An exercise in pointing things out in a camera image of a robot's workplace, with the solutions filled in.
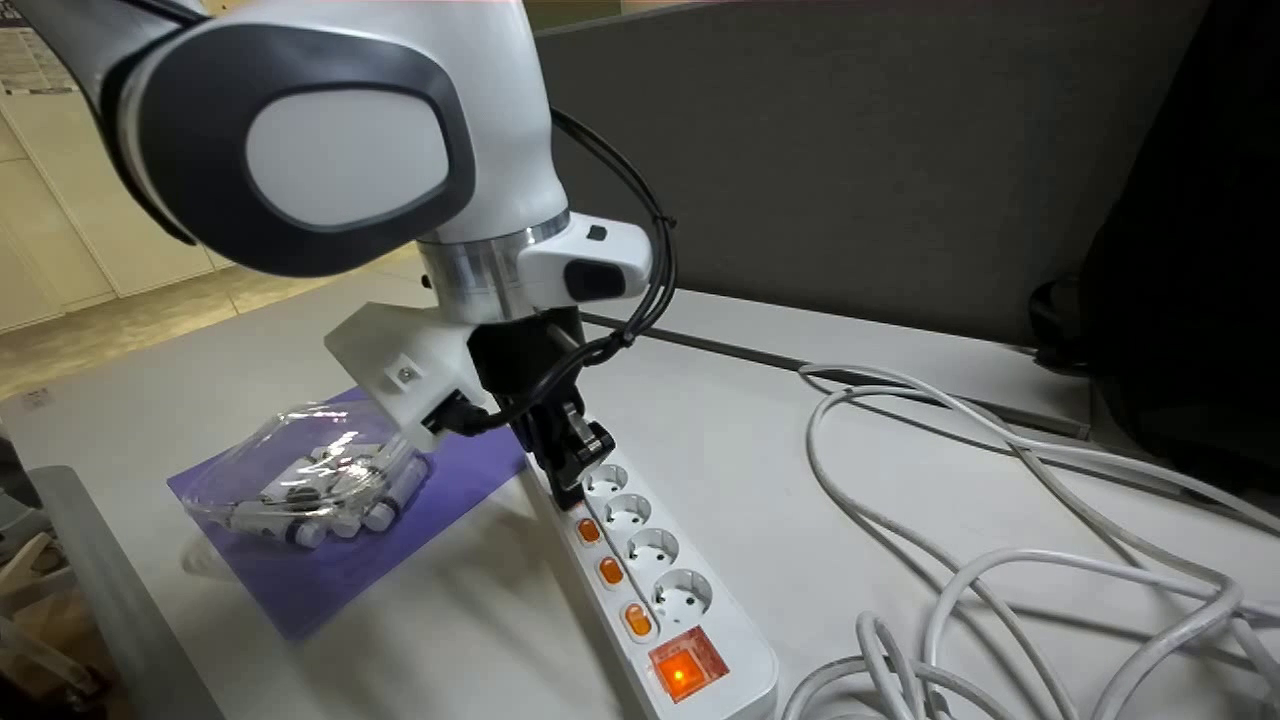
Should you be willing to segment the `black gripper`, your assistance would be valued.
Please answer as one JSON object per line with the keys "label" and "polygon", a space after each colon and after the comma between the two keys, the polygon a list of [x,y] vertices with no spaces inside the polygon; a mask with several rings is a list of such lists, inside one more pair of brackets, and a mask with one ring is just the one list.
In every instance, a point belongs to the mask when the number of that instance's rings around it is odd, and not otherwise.
{"label": "black gripper", "polygon": [[515,323],[480,323],[468,335],[480,388],[496,402],[496,419],[513,425],[549,475],[551,498],[575,509],[584,475],[617,453],[602,419],[580,415],[575,374],[556,366],[580,349],[575,307],[551,307]]}

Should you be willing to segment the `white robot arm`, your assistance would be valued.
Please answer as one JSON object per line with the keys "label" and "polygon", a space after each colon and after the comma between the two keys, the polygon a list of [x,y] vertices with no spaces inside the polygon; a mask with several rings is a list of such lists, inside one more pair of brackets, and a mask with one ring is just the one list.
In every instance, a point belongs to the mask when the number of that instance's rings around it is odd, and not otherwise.
{"label": "white robot arm", "polygon": [[556,503],[614,457],[575,374],[672,299],[672,218],[580,211],[523,0],[10,0],[87,98],[134,201],[272,275],[404,243],[429,307],[370,304],[330,353],[422,438],[513,428]]}

